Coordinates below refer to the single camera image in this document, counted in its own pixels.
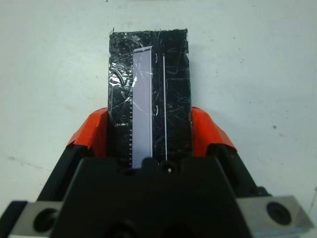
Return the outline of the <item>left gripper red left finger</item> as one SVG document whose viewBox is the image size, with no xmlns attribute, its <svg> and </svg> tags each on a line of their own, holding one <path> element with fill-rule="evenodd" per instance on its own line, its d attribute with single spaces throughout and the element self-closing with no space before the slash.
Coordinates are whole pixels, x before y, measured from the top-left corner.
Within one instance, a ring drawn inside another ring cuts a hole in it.
<svg viewBox="0 0 317 238">
<path fill-rule="evenodd" d="M 106 156 L 107 118 L 108 108 L 98 109 L 72 135 L 38 201 L 62 201 L 82 158 Z"/>
</svg>

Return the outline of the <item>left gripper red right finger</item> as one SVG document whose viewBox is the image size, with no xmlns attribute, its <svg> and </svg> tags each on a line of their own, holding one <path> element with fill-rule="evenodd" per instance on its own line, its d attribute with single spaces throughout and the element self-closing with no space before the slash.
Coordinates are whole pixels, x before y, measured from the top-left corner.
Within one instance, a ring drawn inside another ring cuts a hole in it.
<svg viewBox="0 0 317 238">
<path fill-rule="evenodd" d="M 216 157 L 237 197 L 262 196 L 227 134 L 198 107 L 192 108 L 194 156 Z"/>
</svg>

